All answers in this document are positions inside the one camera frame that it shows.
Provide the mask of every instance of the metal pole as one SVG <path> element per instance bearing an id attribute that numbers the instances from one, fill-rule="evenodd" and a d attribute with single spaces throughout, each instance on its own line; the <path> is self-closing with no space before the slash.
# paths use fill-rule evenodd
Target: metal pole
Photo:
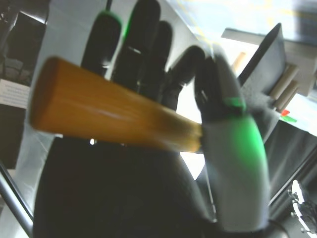
<path id="1" fill-rule="evenodd" d="M 33 216 L 6 168 L 0 162 L 0 194 L 25 233 L 32 238 Z"/>

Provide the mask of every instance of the paper label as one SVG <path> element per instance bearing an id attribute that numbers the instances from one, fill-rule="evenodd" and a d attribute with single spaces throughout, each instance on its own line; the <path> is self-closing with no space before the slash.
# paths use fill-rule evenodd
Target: paper label
<path id="1" fill-rule="evenodd" d="M 26 109 L 29 93 L 30 87 L 0 79 L 0 104 Z"/>

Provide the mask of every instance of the white paper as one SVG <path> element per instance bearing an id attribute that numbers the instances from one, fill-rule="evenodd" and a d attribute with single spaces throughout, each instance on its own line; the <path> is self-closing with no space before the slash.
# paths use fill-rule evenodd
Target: white paper
<path id="1" fill-rule="evenodd" d="M 29 93 L 30 87 L 0 79 L 0 104 L 26 109 Z"/>

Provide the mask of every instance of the orange wooden cylinder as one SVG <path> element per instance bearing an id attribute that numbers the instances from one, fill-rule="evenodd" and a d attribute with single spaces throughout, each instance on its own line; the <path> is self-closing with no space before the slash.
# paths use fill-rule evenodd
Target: orange wooden cylinder
<path id="1" fill-rule="evenodd" d="M 58 58 L 45 63 L 31 101 L 37 130 L 109 142 L 197 151 L 201 126 Z"/>

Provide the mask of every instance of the brown cylinder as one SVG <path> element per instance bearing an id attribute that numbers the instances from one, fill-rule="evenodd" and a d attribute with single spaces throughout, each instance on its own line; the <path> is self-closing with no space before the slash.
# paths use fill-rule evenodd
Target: brown cylinder
<path id="1" fill-rule="evenodd" d="M 37 130 L 109 142 L 197 151 L 201 126 L 58 58 L 45 63 L 31 101 Z"/>

